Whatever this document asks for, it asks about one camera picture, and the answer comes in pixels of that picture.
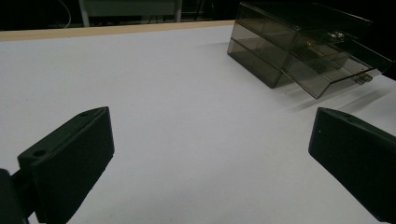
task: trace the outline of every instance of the storage box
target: storage box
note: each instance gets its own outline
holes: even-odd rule
[[[242,2],[227,53],[269,87],[294,81],[318,99],[392,65],[359,43],[371,24],[316,3]]]

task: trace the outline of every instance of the cable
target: cable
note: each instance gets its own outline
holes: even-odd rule
[[[69,14],[69,22],[66,24],[66,26],[64,27],[64,29],[65,28],[67,28],[69,25],[70,25],[70,23],[71,23],[71,21],[72,21],[72,15],[70,14],[70,11],[69,11],[69,8],[67,8],[67,6],[64,4],[64,2],[62,2],[61,0],[58,0],[63,6],[64,6],[64,8],[66,9],[66,11],[67,11],[67,14]]]

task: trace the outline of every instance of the screw hole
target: screw hole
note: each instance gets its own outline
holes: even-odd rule
[[[34,156],[40,157],[42,155],[46,154],[45,150],[38,150],[37,152],[33,153]]]

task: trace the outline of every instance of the white table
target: white table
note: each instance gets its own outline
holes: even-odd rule
[[[90,17],[174,15],[181,21],[183,0],[78,0],[84,27]]]
[[[0,33],[1,167],[108,105],[115,157],[69,223],[379,223],[308,143],[319,106],[396,134],[395,81],[272,90],[226,54],[231,21],[173,24]]]

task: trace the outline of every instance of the dark background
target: dark background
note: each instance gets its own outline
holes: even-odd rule
[[[78,0],[63,0],[70,10],[73,24],[81,24]],[[201,6],[201,12],[210,20],[233,20],[239,3],[237,0],[184,0],[183,18],[191,15],[186,11],[195,11]],[[246,0],[245,2],[276,2],[262,0]],[[373,22],[369,33],[361,43],[369,49],[396,60],[396,34],[393,27],[396,23],[394,9],[385,1],[367,1],[354,4],[334,1],[314,1],[347,13],[362,17]],[[32,30],[62,28],[68,22],[68,14],[57,0],[0,0],[0,30]],[[395,65],[385,72],[385,76],[396,80]]]

